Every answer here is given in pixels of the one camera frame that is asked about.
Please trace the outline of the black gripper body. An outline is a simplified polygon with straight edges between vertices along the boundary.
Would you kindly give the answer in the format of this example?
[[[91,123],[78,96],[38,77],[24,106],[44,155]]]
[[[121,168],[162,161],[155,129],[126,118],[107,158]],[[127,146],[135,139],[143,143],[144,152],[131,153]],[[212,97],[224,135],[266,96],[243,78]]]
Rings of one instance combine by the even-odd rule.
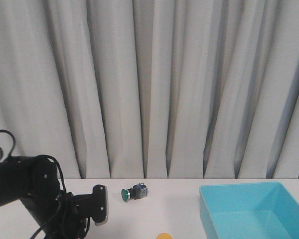
[[[83,239],[90,227],[91,195],[73,195],[61,192],[53,219],[43,231],[46,239]]]

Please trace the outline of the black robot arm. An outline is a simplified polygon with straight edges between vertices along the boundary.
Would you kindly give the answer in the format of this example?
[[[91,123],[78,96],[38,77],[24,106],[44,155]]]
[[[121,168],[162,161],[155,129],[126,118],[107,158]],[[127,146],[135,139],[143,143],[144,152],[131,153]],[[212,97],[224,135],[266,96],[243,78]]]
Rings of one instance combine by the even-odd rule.
[[[58,161],[49,155],[10,156],[0,162],[0,207],[20,200],[47,239],[83,239],[90,219],[71,212],[70,199]]]

